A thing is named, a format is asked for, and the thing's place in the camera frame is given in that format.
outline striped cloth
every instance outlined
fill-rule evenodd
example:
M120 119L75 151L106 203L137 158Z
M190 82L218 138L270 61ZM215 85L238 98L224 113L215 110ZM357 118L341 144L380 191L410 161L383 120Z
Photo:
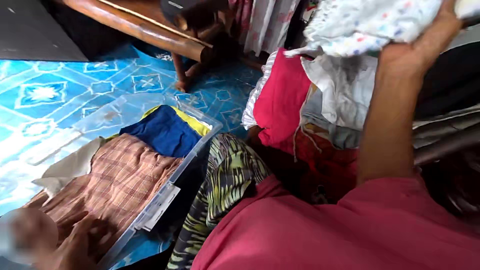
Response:
M109 223L112 235L94 247L100 258L118 240L183 158L163 157L135 136L122 134L102 146L92 171L68 183L40 210L55 222L82 211ZM26 205L35 208L41 194Z
M268 78L270 77L270 73L272 73L273 63L275 62L276 53L278 51L274 51L270 54L267 59L267 63L262 66L262 71L264 72L263 77L261 77L255 88L250 92L250 97L247 101L247 107L243 111L243 115L241 118L242 126L248 130L251 127L257 125L257 121L253 117L253 107L255 106L255 102L257 101L260 93L262 92L263 87L265 86Z

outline red fabric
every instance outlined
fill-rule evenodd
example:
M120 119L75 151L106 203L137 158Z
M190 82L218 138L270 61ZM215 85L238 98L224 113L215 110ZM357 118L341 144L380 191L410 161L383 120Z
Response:
M193 270L480 269L480 239L415 179L370 180L337 205L257 186L208 236Z
M301 65L300 56L287 58L283 51L278 51L272 73L253 108L253 116L264 128L258 134L263 145L294 155L293 136L311 82ZM357 151L337 150L327 139L316 135L311 138L322 149L321 153L301 131L295 138L297 158L307 162L311 169L300 180L300 190L308 197L307 193L314 193L321 184L327 195L337 201L355 187Z
M357 150L337 150L327 139L309 134L322 150L318 151L313 142L302 132L298 132L296 155L308 163L310 171L300 179L302 197L308 198L323 185L327 197L336 202L357 184ZM274 146L293 155L293 137Z
M280 48L272 73L260 93L253 116L262 130L258 137L265 146L273 146L292 137L300 123L300 108L310 87L300 56L287 58Z

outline hand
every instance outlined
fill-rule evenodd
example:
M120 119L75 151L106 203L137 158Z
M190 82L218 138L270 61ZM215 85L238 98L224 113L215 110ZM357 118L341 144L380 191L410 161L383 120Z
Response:
M88 256L88 244L92 240L89 232L96 226L97 220L92 216L80 213L75 217L62 221L62 224L74 224L75 220L83 215L83 219L73 226L71 234L56 250L40 249L36 252L35 268L38 270L94 270L96 263ZM100 239L105 230L95 229Z
M455 1L444 0L432 25L413 43L385 46L379 58L379 78L387 75L423 81L425 73L462 26L454 12Z

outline white cloth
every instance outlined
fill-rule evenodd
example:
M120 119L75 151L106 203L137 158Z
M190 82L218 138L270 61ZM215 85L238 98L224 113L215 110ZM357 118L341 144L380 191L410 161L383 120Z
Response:
M319 50L350 57L380 50L391 40L411 42L432 23L442 0L324 0L303 34L308 45L285 52L286 56ZM459 0L457 15L478 14L479 0Z
M264 75L258 80L257 85L250 92L250 97L248 98L248 101L247 101L247 107L245 107L245 110L243 111L243 115L241 117L242 126L246 130L257 125L257 121L253 116L253 108L268 78L270 78L270 74L272 73L272 67L273 67L273 63L275 62L277 52L278 51L274 51L270 54L266 64L262 66L262 71Z
M362 130L372 99L378 60L371 56L301 59L308 78L322 91L322 115L332 124Z
M254 0L243 51L254 51L259 56L262 50L272 53L282 47L299 2L300 0Z
M480 0L457 0L455 13L458 18L466 19L480 14Z
M90 173L92 170L92 158L104 144L104 138L96 138L76 152L51 165L44 172L42 178L35 179L32 183L43 187L49 199L54 197L73 178Z

